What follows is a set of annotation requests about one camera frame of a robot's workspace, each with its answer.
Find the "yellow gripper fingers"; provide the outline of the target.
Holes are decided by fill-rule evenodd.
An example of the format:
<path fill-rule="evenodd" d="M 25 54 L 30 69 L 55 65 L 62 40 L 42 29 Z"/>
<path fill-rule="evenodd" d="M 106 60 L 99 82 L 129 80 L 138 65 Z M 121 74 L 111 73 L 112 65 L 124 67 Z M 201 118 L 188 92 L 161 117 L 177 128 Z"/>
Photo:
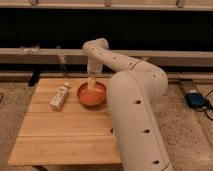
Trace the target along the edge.
<path fill-rule="evenodd" d="M 88 83 L 88 89 L 93 90 L 95 88 L 95 85 L 96 85 L 96 78 L 93 77 L 93 76 L 90 76 L 87 79 L 87 83 Z"/>

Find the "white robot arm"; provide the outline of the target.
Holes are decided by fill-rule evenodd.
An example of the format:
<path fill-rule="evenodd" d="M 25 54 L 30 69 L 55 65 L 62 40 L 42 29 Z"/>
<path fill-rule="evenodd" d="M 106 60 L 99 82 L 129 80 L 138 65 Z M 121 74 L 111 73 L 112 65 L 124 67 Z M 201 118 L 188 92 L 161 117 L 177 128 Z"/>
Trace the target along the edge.
<path fill-rule="evenodd" d="M 85 42 L 82 50 L 89 73 L 99 74 L 103 66 L 115 72 L 106 97 L 124 171 L 174 171 L 151 107 L 151 101 L 167 90 L 166 73 L 149 62 L 111 51 L 104 38 Z"/>

